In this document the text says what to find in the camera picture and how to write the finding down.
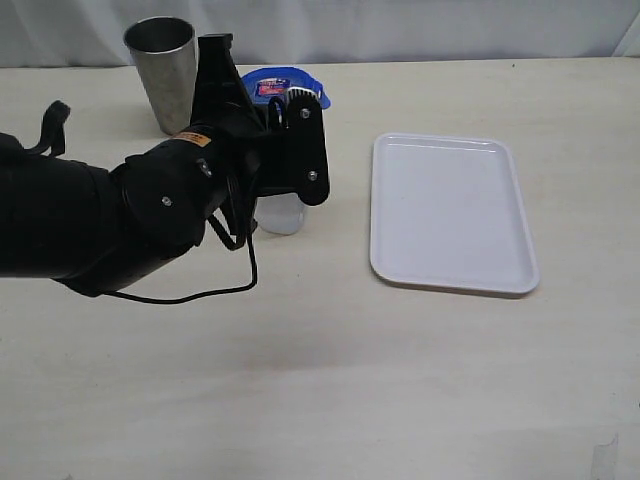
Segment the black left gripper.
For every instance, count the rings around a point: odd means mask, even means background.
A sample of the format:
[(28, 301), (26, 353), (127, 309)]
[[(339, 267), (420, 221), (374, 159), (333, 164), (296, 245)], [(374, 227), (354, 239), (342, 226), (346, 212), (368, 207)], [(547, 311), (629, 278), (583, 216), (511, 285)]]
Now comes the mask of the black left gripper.
[(235, 176), (251, 199), (295, 193), (309, 205), (330, 192), (323, 114), (309, 93), (296, 93), (276, 125), (251, 102), (231, 56), (233, 36), (201, 36), (189, 129), (211, 139), (200, 157), (211, 172), (189, 175), (189, 188), (213, 201)]

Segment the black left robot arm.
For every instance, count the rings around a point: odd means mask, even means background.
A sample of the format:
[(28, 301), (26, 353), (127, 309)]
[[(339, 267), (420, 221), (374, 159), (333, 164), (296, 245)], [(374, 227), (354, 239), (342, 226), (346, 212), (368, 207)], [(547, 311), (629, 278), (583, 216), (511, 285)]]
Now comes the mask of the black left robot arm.
[(232, 36), (199, 38), (187, 127), (113, 170), (64, 157), (69, 107), (44, 113), (33, 147), (1, 138), (1, 273), (46, 278), (88, 296), (127, 288), (201, 244), (212, 229), (251, 249), (259, 198), (295, 194), (317, 206), (330, 183), (317, 90), (291, 86), (254, 103)]

